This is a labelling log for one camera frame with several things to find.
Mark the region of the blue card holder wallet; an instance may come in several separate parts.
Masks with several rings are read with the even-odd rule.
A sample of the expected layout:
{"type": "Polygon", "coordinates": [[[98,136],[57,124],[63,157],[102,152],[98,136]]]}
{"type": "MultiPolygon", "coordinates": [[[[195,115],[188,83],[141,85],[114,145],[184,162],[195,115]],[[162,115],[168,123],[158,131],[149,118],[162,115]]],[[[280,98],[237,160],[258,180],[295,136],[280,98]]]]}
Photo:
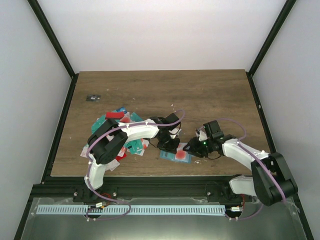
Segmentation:
{"type": "Polygon", "coordinates": [[[192,156],[183,150],[183,147],[185,147],[186,145],[187,145],[186,142],[181,142],[178,145],[176,153],[171,153],[171,152],[166,152],[161,150],[159,157],[161,159],[170,160],[172,162],[190,164],[192,156]]]}

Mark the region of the red white circle card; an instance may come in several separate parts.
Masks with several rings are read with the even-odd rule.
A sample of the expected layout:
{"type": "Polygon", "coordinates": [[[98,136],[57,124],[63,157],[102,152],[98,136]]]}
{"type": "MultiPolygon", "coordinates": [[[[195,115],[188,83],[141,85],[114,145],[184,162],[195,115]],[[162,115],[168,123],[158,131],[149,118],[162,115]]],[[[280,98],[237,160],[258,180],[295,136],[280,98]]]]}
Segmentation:
{"type": "Polygon", "coordinates": [[[177,153],[174,156],[174,160],[177,162],[182,162],[182,163],[189,163],[190,161],[190,156],[187,152],[183,151],[183,147],[187,143],[181,142],[177,148],[177,153]]]}

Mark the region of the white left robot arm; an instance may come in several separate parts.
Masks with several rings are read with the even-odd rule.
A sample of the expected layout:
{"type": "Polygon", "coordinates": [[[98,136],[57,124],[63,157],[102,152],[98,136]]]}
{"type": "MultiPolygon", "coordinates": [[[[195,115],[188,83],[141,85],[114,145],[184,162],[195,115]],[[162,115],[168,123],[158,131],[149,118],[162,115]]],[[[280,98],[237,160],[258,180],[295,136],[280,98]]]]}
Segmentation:
{"type": "Polygon", "coordinates": [[[163,117],[151,117],[138,122],[117,122],[107,119],[87,140],[88,169],[84,177],[84,195],[97,202],[102,196],[101,186],[107,164],[116,159],[121,148],[128,142],[141,139],[157,139],[157,148],[175,154],[180,144],[178,133],[172,131],[181,125],[182,117],[175,113],[163,117]]]}

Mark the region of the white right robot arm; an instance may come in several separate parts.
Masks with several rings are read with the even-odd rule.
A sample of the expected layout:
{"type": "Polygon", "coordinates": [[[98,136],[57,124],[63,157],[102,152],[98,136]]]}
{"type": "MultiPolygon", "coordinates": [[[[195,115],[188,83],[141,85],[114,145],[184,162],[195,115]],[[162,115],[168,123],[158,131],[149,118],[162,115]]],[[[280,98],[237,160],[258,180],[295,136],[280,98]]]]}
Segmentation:
{"type": "Polygon", "coordinates": [[[297,194],[298,185],[282,154],[257,150],[231,134],[225,135],[216,120],[205,123],[195,133],[195,137],[183,144],[184,152],[198,158],[207,158],[217,152],[251,171],[251,176],[236,176],[222,188],[225,200],[232,202],[244,194],[271,206],[297,194]]]}

